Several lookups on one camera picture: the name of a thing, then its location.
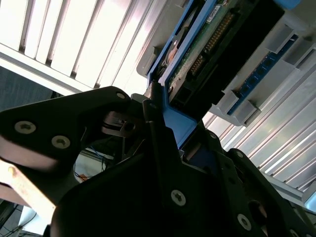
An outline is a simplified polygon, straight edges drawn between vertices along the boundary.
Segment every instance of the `blue plastic frame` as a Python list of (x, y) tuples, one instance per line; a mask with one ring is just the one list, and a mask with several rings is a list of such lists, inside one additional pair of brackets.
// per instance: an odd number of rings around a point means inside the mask
[[(159, 65), (163, 55), (165, 52), (168, 51), (170, 44), (172, 42), (173, 37), (175, 36), (175, 33), (178, 31), (178, 29), (181, 27), (183, 20), (185, 19), (186, 15), (188, 14), (188, 11), (190, 9), (190, 6), (193, 4), (194, 0), (190, 0), (188, 3), (188, 6), (183, 13), (183, 15), (180, 18), (179, 23), (177, 24), (175, 30), (173, 31), (172, 35), (168, 39), (166, 45), (164, 46), (162, 52), (158, 56), (157, 60), (155, 61), (154, 65), (152, 66), (151, 70), (148, 73), (148, 81), (149, 83), (152, 81), (152, 73), (156, 69), (156, 67)], [(176, 53), (172, 63), (169, 65), (169, 67), (164, 72), (163, 76), (159, 79), (160, 84), (163, 86), (163, 116), (167, 127), (170, 127), (173, 130), (176, 142), (178, 147), (181, 147), (181, 145), (185, 142), (185, 140), (189, 137), (189, 135), (193, 132), (197, 125), (197, 121), (190, 118), (189, 116), (185, 115), (184, 113), (172, 108), (169, 105), (168, 100), (168, 82), (180, 63), (181, 59), (189, 49), (192, 41), (198, 34), (199, 30), (205, 23), (209, 13), (213, 9), (214, 5), (216, 3), (216, 0), (207, 0), (204, 4), (203, 8), (201, 9), (200, 13), (198, 14), (196, 20), (194, 21), (192, 27), (190, 28), (187, 36), (183, 40), (178, 52)]]

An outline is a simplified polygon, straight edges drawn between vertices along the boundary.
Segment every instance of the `mounting hole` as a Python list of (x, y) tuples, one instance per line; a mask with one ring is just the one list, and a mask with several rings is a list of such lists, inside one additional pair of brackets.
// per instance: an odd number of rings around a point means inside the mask
[(231, 184), (236, 184), (236, 182), (235, 182), (235, 180), (234, 180), (233, 178), (228, 178), (228, 180), (229, 180), (229, 182), (230, 182)]
[(131, 130), (135, 129), (135, 124), (129, 122), (127, 125), (125, 125), (124, 129), (125, 131), (130, 132)]
[(117, 96), (118, 96), (118, 98), (125, 99), (125, 95), (123, 95), (120, 92), (117, 92)]

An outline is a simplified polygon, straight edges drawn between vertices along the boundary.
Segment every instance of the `white metal slat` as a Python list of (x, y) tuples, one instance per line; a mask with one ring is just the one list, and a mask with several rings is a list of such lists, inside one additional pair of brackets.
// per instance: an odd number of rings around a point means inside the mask
[(77, 81), (90, 87), (95, 86), (130, 2), (130, 0), (103, 2), (80, 55)]
[(0, 43), (19, 50), (28, 0), (2, 0), (0, 6)]
[(142, 26), (126, 55), (126, 58), (124, 59), (124, 62), (121, 66), (121, 70), (118, 72), (113, 82), (113, 86), (117, 86), (118, 88), (121, 88), (123, 90), (126, 89), (126, 84), (130, 80), (133, 71), (136, 72), (137, 64), (142, 55), (142, 50), (145, 50), (143, 47), (146, 42), (146, 39), (150, 31), (152, 30), (157, 18), (159, 17), (160, 12), (163, 9), (165, 3), (166, 0), (157, 0), (152, 3), (146, 15), (146, 18), (144, 19), (144, 22), (142, 23)]
[(101, 86), (112, 85), (121, 65), (126, 57), (126, 53), (134, 41), (135, 35), (139, 30), (144, 15), (147, 13), (151, 4), (151, 0), (137, 1), (133, 6), (133, 10), (128, 17), (126, 24), (123, 26), (122, 32), (114, 42), (109, 56), (102, 68), (97, 83)]
[(42, 35), (39, 41), (38, 51), (36, 54), (36, 60), (41, 63), (45, 63), (47, 60), (58, 17), (62, 8), (62, 3), (63, 0), (51, 0), (49, 3)]
[(36, 56), (48, 6), (49, 0), (33, 0), (24, 51), (24, 54), (30, 58)]
[(70, 1), (51, 67), (70, 76), (88, 28), (96, 0)]
[(270, 157), (268, 157), (267, 162), (260, 166), (260, 170), (272, 175), (289, 157), (296, 156), (315, 139), (315, 129), (316, 122), (304, 127), (293, 139), (289, 139), (284, 146), (278, 148)]

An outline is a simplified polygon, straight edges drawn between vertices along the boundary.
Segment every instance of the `blue stripe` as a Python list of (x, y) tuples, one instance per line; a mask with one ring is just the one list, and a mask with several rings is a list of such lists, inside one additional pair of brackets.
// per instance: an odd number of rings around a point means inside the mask
[(236, 109), (241, 105), (241, 103), (246, 99), (246, 97), (253, 91), (254, 88), (259, 84), (259, 82), (268, 74), (268, 72), (275, 66), (275, 64), (281, 59), (281, 57), (287, 52), (287, 50), (293, 45), (297, 40), (298, 36), (293, 35), (291, 39), (285, 44), (285, 46), (279, 51), (278, 54), (273, 52), (268, 53), (268, 55), (261, 61), (259, 66), (252, 72), (252, 74), (246, 79), (244, 84), (236, 92), (236, 96), (239, 98), (237, 102), (228, 111), (228, 115), (232, 115)]
[(289, 10), (295, 8), (301, 2), (301, 0), (274, 0), (274, 1), (281, 7), (285, 9), (289, 9)]

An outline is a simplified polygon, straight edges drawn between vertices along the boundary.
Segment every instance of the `circuit board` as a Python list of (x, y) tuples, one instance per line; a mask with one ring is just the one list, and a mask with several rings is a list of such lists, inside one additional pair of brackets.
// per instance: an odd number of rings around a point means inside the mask
[(231, 16), (229, 10), (235, 7), (237, 2), (238, 0), (219, 1), (218, 4), (215, 5), (200, 33), (195, 38), (190, 49), (176, 68), (174, 76), (169, 80), (169, 93), (171, 93), (176, 87), (178, 81), (185, 79), (189, 70), (192, 71), (192, 74), (194, 74), (194, 71), (198, 71), (199, 66), (201, 66), (203, 62), (203, 58), (200, 55), (201, 52), (203, 50), (211, 50), (211, 38), (217, 33), (217, 31), (221, 30), (220, 27), (222, 23), (226, 24), (227, 16)]

